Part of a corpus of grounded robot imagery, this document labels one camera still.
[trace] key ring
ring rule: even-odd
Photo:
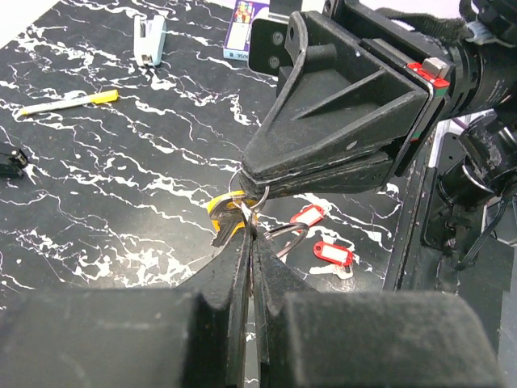
[[[298,245],[300,245],[300,243],[305,240],[305,237],[307,237],[307,234],[309,233],[309,226],[302,222],[294,222],[292,224],[283,225],[279,228],[264,233],[266,240],[272,240],[273,238],[281,236],[282,234],[295,231],[299,232],[295,239],[276,254],[279,259],[286,256],[287,253],[298,247]]]
[[[233,180],[235,179],[235,177],[239,174],[239,172],[242,171],[242,168],[240,167],[237,171],[235,171],[232,175],[232,177],[230,178],[229,182],[228,182],[228,192],[232,192],[232,183],[233,183]],[[262,195],[262,198],[260,199],[259,202],[257,202],[255,205],[253,206],[250,206],[248,209],[251,210],[253,213],[258,213],[260,212],[262,209],[264,209],[264,205],[266,204],[266,200],[267,200],[267,197],[269,196],[269,186],[266,186],[266,189],[264,190],[264,194]],[[235,201],[233,202],[233,204],[235,206],[237,206],[238,208],[241,208],[242,207],[237,204]]]

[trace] yellow cap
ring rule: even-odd
[[[119,91],[117,89],[114,91],[104,91],[95,95],[89,95],[88,97],[90,97],[92,103],[110,103],[119,98]]]

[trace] stapler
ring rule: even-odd
[[[0,176],[22,178],[23,168],[29,164],[26,154],[10,144],[0,144]]]
[[[139,66],[158,66],[162,61],[165,43],[165,18],[156,15],[153,20],[135,16],[134,53]]]

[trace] yellow highlighter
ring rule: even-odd
[[[78,97],[76,99],[63,99],[62,101],[54,101],[51,103],[39,103],[30,107],[22,108],[21,114],[24,116],[33,115],[35,113],[56,111],[58,109],[65,109],[85,105],[87,103],[110,103],[119,98],[119,91],[104,91],[102,93],[95,93],[94,95],[87,95],[85,97]]]

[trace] bunch of keys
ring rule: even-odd
[[[266,187],[266,191],[259,201],[246,199],[246,194],[243,191],[231,191],[232,181],[238,172],[229,181],[229,192],[211,200],[207,207],[208,214],[217,232],[216,237],[212,241],[214,247],[224,246],[246,224],[251,228],[252,235],[254,237],[257,235],[258,213],[266,204],[269,187]],[[289,253],[305,239],[309,232],[309,226],[295,222],[264,233],[264,237],[267,240],[272,240],[281,234],[289,232],[297,232],[297,236],[277,253],[279,258]]]

